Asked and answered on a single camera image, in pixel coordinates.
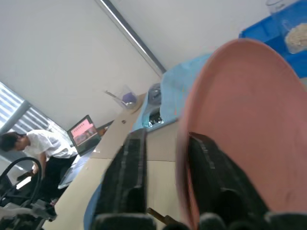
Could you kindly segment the clear cup with purple object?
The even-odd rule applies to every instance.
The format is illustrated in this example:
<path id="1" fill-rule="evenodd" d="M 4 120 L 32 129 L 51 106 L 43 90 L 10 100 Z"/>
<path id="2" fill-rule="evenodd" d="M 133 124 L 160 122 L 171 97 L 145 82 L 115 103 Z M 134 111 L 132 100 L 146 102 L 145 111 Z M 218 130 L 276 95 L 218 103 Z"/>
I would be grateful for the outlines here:
<path id="1" fill-rule="evenodd" d="M 120 86 L 115 92 L 104 90 L 104 93 L 130 114 L 135 113 L 140 107 L 138 97 L 127 85 Z"/>

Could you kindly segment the pink plate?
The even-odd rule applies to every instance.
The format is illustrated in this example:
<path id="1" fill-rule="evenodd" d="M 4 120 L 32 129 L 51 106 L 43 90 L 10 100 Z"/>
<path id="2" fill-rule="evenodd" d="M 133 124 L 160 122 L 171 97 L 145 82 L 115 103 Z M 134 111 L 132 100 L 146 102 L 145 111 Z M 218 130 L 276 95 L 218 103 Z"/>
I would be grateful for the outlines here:
<path id="1" fill-rule="evenodd" d="M 244 171 L 268 208 L 260 219 L 226 223 L 199 212 L 190 133 L 211 138 Z M 236 39 L 210 55 L 179 120 L 176 184 L 192 230 L 307 230 L 307 90 L 272 48 Z"/>

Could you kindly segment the silver laptop keyboard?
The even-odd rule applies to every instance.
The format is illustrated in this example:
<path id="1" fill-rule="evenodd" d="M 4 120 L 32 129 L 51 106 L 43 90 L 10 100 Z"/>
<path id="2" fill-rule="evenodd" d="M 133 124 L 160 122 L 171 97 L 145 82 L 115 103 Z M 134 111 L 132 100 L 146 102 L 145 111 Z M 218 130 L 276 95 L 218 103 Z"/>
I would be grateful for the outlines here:
<path id="1" fill-rule="evenodd" d="M 70 168 L 66 171 L 58 185 L 58 189 L 66 188 L 75 179 L 78 173 L 81 171 L 82 167 L 90 159 L 91 153 L 86 153 L 83 156 L 77 156 Z"/>

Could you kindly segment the grey round container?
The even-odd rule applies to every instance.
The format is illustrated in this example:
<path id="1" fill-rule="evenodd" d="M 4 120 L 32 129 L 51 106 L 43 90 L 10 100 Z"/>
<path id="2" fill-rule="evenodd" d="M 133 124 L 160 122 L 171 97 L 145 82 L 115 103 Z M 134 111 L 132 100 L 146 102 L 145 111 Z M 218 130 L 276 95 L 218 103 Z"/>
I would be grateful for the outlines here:
<path id="1" fill-rule="evenodd" d="M 147 103 L 149 108 L 156 108 L 161 105 L 162 94 L 161 85 L 156 83 L 148 90 Z"/>

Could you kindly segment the open black laptop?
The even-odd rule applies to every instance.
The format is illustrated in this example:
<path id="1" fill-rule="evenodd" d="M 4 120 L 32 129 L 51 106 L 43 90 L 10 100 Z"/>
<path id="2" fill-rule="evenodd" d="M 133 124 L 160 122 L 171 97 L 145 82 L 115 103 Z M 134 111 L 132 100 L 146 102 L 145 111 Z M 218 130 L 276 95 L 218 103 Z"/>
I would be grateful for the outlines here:
<path id="1" fill-rule="evenodd" d="M 101 141 L 101 137 L 89 115 L 82 118 L 67 133 L 80 157 L 92 152 Z"/>

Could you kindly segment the blue plastic crate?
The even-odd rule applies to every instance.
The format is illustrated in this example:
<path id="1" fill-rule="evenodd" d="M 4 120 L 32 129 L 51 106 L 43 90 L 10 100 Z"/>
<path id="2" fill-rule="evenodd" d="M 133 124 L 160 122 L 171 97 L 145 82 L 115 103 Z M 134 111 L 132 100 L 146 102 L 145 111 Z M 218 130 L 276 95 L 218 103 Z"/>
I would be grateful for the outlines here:
<path id="1" fill-rule="evenodd" d="M 307 0 L 299 0 L 284 10 L 271 14 L 244 29 L 240 38 L 259 40 L 279 53 L 295 70 L 299 78 L 307 79 L 307 50 L 289 53 L 284 38 L 290 29 L 307 23 Z"/>

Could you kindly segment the clear jar with beige contents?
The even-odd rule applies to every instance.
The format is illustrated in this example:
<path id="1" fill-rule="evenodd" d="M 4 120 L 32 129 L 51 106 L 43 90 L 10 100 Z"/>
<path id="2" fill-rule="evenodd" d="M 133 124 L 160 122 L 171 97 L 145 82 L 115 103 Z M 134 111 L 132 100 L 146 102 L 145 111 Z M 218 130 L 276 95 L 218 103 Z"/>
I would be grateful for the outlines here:
<path id="1" fill-rule="evenodd" d="M 307 23 L 300 23 L 290 29 L 284 38 L 289 53 L 296 54 L 307 50 Z"/>

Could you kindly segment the grey robot body part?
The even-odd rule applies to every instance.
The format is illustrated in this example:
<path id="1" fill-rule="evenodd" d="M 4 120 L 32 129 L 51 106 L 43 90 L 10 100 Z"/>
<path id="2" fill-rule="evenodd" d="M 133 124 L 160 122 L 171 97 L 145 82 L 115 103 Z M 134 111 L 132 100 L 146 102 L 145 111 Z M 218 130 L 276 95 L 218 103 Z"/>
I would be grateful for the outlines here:
<path id="1" fill-rule="evenodd" d="M 45 201 L 24 205 L 8 203 L 0 207 L 0 230 L 44 230 L 44 223 L 57 217 L 54 206 Z"/>

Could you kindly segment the window blinds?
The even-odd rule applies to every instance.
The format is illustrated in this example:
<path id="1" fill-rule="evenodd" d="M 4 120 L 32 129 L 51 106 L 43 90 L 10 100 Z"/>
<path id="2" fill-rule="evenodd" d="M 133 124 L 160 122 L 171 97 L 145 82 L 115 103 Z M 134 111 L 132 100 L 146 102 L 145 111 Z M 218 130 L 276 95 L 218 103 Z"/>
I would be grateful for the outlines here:
<path id="1" fill-rule="evenodd" d="M 60 133 L 63 129 L 0 81 L 0 134 L 16 131 L 25 134 L 43 129 Z"/>

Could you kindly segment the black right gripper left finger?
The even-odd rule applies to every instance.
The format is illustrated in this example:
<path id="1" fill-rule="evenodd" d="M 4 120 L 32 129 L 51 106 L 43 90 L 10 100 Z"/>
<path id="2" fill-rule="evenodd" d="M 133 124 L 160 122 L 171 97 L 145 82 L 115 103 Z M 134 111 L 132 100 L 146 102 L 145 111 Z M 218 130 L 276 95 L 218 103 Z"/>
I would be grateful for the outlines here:
<path id="1" fill-rule="evenodd" d="M 147 131 L 131 132 L 104 174 L 96 215 L 145 213 L 147 197 Z"/>

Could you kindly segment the grey metal wall strip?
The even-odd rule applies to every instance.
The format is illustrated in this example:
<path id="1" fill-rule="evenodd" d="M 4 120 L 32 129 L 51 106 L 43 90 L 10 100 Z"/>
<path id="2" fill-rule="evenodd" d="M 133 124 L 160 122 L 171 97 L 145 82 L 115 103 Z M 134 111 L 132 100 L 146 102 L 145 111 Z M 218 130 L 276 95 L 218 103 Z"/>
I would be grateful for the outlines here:
<path id="1" fill-rule="evenodd" d="M 154 72 L 161 78 L 166 72 L 165 67 L 149 49 L 149 47 L 143 42 L 135 30 L 130 26 L 122 14 L 112 4 L 110 0 L 95 0 L 99 7 L 104 11 L 113 24 L 120 30 L 125 38 L 132 44 L 132 46 L 138 51 L 143 59 L 149 64 Z"/>

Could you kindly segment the blue plate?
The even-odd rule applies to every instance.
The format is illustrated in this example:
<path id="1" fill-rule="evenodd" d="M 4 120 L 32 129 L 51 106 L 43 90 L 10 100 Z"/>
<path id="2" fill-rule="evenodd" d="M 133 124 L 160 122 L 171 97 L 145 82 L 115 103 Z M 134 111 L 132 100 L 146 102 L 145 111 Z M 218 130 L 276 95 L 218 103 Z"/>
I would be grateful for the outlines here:
<path id="1" fill-rule="evenodd" d="M 88 202 L 88 205 L 87 205 L 87 208 L 85 210 L 84 217 L 83 217 L 84 230 L 90 230 L 90 226 L 91 226 L 91 223 L 92 223 L 95 207 L 96 207 L 97 201 L 100 197 L 101 185 L 102 184 L 100 184 L 96 188 L 96 190 L 94 191 L 94 193 L 92 194 L 92 196 L 91 196 L 91 198 Z"/>

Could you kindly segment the person in white shirt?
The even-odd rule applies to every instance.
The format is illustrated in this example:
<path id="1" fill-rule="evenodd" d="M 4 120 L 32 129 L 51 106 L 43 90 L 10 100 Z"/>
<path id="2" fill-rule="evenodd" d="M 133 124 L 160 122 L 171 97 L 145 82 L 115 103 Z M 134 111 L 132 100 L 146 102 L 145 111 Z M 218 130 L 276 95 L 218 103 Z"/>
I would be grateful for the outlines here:
<path id="1" fill-rule="evenodd" d="M 58 189 L 63 176 L 78 152 L 68 141 L 47 130 L 32 130 L 27 134 L 8 132 L 0 135 L 0 149 L 4 152 L 22 151 L 36 158 L 42 167 L 42 199 L 56 204 L 65 189 Z"/>

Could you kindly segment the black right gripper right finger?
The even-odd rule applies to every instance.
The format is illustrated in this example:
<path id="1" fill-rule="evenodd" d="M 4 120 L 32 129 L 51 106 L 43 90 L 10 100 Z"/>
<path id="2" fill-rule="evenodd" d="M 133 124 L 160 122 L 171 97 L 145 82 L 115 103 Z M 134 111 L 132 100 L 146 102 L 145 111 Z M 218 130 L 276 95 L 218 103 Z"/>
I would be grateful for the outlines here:
<path id="1" fill-rule="evenodd" d="M 209 137 L 190 133 L 189 170 L 201 214 L 215 213 L 226 223 L 256 221 L 268 208 L 244 171 Z"/>

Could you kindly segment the light blue cloth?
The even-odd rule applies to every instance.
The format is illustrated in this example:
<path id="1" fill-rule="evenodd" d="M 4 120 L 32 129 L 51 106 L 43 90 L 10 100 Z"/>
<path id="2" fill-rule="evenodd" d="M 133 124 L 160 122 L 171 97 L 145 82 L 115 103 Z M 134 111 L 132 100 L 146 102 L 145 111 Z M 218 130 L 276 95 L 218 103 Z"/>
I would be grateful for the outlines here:
<path id="1" fill-rule="evenodd" d="M 167 70 L 160 82 L 161 105 L 156 108 L 149 108 L 147 103 L 148 93 L 146 93 L 139 116 L 131 130 L 145 128 L 150 132 L 176 122 L 181 115 L 194 81 L 210 55 L 210 53 L 201 55 Z"/>

